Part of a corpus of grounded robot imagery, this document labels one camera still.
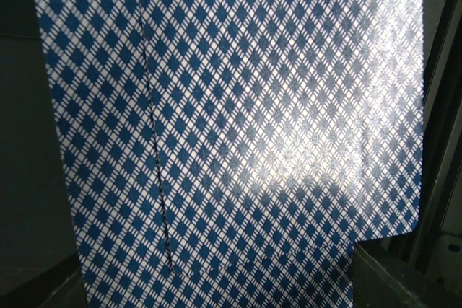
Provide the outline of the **blue playing card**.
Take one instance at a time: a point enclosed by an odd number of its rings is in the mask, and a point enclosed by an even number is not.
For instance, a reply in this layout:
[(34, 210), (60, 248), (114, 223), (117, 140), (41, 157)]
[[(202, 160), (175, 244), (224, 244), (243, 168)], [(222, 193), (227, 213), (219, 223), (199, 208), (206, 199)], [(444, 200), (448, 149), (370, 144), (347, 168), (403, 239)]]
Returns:
[(411, 232), (422, 0), (141, 0), (177, 273)]

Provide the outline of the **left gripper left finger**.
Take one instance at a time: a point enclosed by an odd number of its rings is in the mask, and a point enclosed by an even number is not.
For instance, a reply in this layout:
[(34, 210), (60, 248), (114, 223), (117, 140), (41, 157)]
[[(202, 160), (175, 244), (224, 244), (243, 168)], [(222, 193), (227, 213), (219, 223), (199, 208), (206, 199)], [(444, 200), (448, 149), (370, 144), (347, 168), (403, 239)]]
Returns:
[(1, 295), (1, 307), (86, 307), (77, 252), (26, 283)]

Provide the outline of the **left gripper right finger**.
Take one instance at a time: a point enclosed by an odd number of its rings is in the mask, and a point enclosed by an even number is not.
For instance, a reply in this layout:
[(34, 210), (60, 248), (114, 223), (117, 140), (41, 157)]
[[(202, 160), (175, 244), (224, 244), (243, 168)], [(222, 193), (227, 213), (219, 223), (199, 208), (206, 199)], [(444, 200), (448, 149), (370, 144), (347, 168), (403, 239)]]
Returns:
[(460, 307), (461, 297), (431, 281), (374, 242), (358, 242), (353, 259), (354, 307)]

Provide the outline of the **blue playing card deck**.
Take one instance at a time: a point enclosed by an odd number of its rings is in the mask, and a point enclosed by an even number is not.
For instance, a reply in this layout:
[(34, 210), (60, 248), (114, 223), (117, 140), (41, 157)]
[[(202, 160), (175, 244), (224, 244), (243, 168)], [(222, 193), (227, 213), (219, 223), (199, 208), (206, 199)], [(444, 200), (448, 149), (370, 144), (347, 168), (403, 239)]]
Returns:
[(351, 307), (352, 247), (170, 268), (139, 0), (35, 0), (89, 307)]

